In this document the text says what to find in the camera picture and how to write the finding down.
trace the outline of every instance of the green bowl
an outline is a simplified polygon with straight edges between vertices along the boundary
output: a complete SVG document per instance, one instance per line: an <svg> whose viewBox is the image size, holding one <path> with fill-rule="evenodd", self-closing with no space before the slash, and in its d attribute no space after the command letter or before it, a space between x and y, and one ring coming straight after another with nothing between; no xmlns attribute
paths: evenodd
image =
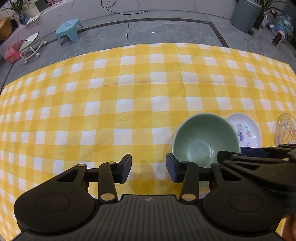
<svg viewBox="0 0 296 241"><path fill-rule="evenodd" d="M240 153L238 135L222 117L200 113L189 117L177 129L172 153L178 161L191 161L199 167L217 162L220 150Z"/></svg>

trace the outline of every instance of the pink box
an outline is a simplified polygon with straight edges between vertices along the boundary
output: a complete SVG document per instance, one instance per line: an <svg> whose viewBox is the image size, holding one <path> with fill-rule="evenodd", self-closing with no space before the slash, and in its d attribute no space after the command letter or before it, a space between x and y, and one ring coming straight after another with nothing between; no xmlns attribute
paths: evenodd
<svg viewBox="0 0 296 241"><path fill-rule="evenodd" d="M13 64L15 61L18 61L20 59L20 52L15 51L12 48L12 45L8 46L8 50L6 51L5 55L4 55L4 59L10 63Z"/></svg>

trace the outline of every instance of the blue vase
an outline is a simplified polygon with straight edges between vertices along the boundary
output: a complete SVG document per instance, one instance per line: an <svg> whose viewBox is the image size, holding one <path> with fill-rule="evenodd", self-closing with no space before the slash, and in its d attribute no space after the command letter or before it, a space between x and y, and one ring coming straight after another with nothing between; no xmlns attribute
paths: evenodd
<svg viewBox="0 0 296 241"><path fill-rule="evenodd" d="M19 15L19 22L21 25L26 25L26 23L29 21L29 17L26 13L21 13Z"/></svg>

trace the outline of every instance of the white wall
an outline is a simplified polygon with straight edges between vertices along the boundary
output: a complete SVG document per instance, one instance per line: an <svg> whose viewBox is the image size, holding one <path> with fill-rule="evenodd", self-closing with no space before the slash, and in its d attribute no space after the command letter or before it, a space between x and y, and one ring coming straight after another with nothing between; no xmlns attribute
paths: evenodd
<svg viewBox="0 0 296 241"><path fill-rule="evenodd" d="M109 0L103 0L106 6ZM200 12L231 18L236 0L117 0L112 7L115 12L145 10L181 10ZM65 21L78 18L80 21L112 14L101 7L100 0L68 0L47 8L38 20L26 27L15 30L0 46L0 55L4 55L7 47L30 35L40 32L41 37L53 33Z"/></svg>
<svg viewBox="0 0 296 241"><path fill-rule="evenodd" d="M2 9L8 8L8 7L9 7L8 3L5 3L4 6L0 8L0 18L5 18L13 15L13 11L10 9L2 11Z"/></svg>

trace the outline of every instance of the logo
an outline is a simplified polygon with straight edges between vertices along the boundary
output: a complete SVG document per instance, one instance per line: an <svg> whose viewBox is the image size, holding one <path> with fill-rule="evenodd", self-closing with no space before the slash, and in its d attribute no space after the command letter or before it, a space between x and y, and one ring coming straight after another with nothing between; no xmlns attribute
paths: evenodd
<svg viewBox="0 0 296 241"><path fill-rule="evenodd" d="M147 201L147 202L151 202L151 201L153 201L153 198L151 198L151 197L147 197L147 198L145 198L145 201Z"/></svg>

